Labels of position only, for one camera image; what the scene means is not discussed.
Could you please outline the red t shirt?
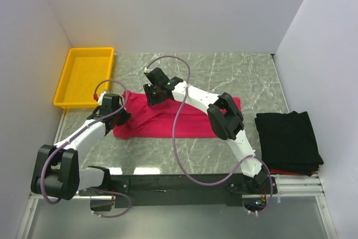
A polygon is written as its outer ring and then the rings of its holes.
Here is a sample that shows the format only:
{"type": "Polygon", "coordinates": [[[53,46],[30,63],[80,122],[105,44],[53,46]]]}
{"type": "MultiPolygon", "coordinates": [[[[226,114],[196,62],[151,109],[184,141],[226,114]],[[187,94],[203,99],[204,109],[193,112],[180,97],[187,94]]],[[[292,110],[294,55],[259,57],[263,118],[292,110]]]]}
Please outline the red t shirt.
{"type": "MultiPolygon", "coordinates": [[[[170,138],[172,126],[180,107],[180,102],[167,100],[164,103],[148,106],[143,93],[128,92],[127,112],[131,118],[122,126],[113,129],[113,135],[120,139],[170,138]]],[[[208,116],[185,104],[176,125],[177,138],[215,138],[208,116]]]]}

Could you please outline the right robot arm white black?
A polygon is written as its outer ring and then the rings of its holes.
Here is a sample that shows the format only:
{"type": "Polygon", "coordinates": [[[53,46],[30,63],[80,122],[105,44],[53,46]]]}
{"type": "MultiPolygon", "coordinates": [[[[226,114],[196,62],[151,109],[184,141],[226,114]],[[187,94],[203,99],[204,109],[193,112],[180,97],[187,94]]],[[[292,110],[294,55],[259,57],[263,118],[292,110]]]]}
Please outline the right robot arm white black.
{"type": "Polygon", "coordinates": [[[244,129],[243,115],[228,93],[221,95],[209,93],[196,88],[181,78],[169,79],[160,68],[145,69],[145,76],[150,84],[144,85],[148,105],[153,106],[166,100],[180,102],[172,126],[172,145],[175,159],[184,173],[192,182],[201,186],[217,186],[227,181],[240,168],[246,179],[246,189],[253,194],[259,193],[265,182],[269,182],[273,192],[273,181],[267,165],[258,158],[250,145],[244,129]],[[217,182],[201,182],[187,173],[183,167],[176,148],[176,126],[181,110],[188,104],[207,115],[213,133],[227,142],[239,161],[235,168],[217,182]]]}

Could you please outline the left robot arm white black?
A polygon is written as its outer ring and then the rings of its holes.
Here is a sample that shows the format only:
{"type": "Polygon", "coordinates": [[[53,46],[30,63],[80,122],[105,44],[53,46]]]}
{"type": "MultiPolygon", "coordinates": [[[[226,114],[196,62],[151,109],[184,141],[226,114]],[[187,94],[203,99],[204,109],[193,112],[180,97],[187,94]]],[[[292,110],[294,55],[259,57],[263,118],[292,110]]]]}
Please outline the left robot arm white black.
{"type": "Polygon", "coordinates": [[[108,194],[112,188],[110,170],[100,166],[81,169],[79,164],[99,139],[114,127],[125,124],[130,117],[122,96],[102,93],[98,106],[78,130],[54,145],[40,147],[31,191],[47,198],[50,204],[70,200],[76,192],[90,188],[98,195],[108,194]]]}

